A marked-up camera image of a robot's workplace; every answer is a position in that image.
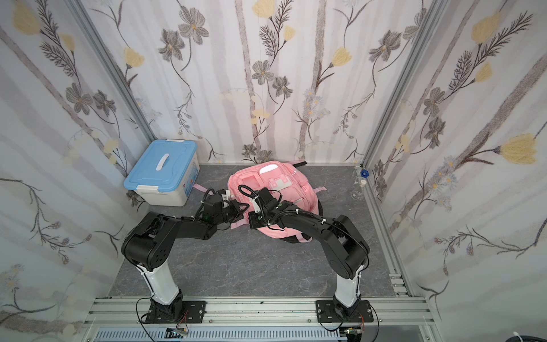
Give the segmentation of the aluminium front rail frame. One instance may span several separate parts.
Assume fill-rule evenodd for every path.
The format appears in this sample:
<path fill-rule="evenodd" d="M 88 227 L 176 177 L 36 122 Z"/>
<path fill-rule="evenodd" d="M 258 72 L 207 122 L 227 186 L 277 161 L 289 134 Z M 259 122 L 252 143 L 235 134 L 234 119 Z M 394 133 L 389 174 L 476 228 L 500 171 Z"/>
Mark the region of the aluminium front rail frame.
<path fill-rule="evenodd" d="M 187 297 L 206 301 L 202 323 L 145 323 L 149 299 L 96 299 L 83 322 L 77 341 L 93 341 L 100 328 L 174 328 L 183 334 L 194 327 L 321 327 L 338 332 L 346 341 L 441 341 L 432 312 L 420 297 L 370 298 L 373 323 L 319 323 L 315 302 L 304 297 Z"/>

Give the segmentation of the clear glass flask blue cap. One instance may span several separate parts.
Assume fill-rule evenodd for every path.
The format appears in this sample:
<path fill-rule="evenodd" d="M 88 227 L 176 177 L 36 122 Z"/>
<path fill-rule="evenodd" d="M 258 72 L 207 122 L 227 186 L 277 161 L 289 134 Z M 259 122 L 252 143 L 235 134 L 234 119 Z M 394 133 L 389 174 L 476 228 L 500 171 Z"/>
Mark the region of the clear glass flask blue cap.
<path fill-rule="evenodd" d="M 363 199 L 364 187 L 368 183 L 369 171 L 362 168 L 361 165 L 356 165 L 354 168 L 354 184 L 350 196 L 353 200 L 361 201 Z"/>

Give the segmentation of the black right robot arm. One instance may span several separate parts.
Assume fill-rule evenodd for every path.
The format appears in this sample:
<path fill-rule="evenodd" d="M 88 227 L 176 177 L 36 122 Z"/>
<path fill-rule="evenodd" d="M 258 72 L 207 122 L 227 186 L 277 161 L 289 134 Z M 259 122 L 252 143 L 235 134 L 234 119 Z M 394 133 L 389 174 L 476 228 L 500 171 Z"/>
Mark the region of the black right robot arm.
<path fill-rule="evenodd" d="M 250 228 L 286 242 L 318 242 L 328 265 L 337 274 L 334 304 L 348 313 L 360 301 L 361 273 L 369 265 L 370 248 L 353 222 L 341 215 L 328 218 L 301 209 L 267 188 L 253 190 L 239 185 L 238 191 L 256 206 L 250 211 Z"/>

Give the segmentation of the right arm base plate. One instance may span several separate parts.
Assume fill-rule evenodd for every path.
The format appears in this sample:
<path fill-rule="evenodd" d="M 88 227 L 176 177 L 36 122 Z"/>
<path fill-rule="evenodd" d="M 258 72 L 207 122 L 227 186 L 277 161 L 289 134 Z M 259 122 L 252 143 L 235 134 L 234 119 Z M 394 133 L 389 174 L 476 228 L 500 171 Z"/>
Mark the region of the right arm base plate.
<path fill-rule="evenodd" d="M 317 300 L 315 306 L 319 323 L 373 323 L 375 321 L 370 302 L 366 300 L 357 300 L 349 308 L 333 299 Z"/>

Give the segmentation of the blue lidded storage box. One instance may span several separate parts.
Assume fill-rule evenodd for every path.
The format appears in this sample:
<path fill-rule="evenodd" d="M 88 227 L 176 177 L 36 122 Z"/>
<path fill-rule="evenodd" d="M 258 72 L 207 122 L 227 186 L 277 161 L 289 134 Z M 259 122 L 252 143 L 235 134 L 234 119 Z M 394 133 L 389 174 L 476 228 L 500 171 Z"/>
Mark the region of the blue lidded storage box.
<path fill-rule="evenodd" d="M 153 141 L 124 180 L 124 187 L 149 205 L 182 207 L 199 174 L 197 143 Z"/>

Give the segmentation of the pink school backpack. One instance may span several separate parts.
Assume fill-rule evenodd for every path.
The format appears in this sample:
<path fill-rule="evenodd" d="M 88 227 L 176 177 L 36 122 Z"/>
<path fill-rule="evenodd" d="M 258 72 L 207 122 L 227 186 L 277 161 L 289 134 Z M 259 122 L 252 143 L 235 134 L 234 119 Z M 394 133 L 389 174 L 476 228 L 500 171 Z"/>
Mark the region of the pink school backpack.
<path fill-rule="evenodd" d="M 221 189 L 229 190 L 234 200 L 249 205 L 249 209 L 244 213 L 244 218 L 228 225 L 228 228 L 249 225 L 249 211 L 254 210 L 251 200 L 238 191 L 239 185 L 247 185 L 253 190 L 267 188 L 273 191 L 272 195 L 275 198 L 282 196 L 284 200 L 293 202 L 301 209 L 323 216 L 317 195 L 322 189 L 313 188 L 308 178 L 296 165 L 271 161 L 236 172 L 229 177 L 227 187 Z"/>

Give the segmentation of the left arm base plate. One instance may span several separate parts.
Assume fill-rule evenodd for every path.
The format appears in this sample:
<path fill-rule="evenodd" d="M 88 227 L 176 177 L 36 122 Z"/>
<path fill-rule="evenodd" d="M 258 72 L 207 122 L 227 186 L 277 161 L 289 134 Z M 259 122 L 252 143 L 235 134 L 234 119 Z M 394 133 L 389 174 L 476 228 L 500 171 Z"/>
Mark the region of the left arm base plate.
<path fill-rule="evenodd" d="M 170 305 L 151 300 L 145 323 L 202 323 L 206 313 L 206 301 L 174 301 Z"/>

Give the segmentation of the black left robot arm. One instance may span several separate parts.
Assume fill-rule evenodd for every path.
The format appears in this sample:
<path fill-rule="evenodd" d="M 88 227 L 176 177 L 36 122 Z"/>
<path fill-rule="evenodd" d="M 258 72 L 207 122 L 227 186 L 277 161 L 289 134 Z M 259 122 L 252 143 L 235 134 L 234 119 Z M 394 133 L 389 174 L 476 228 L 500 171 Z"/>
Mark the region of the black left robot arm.
<path fill-rule="evenodd" d="M 182 299 L 168 266 L 176 239 L 208 240 L 219 225 L 243 219 L 249 205 L 231 198 L 229 191 L 206 190 L 200 206 L 191 217 L 174 217 L 148 212 L 126 236 L 121 252 L 135 266 L 148 285 L 151 301 L 160 308 L 171 308 Z"/>

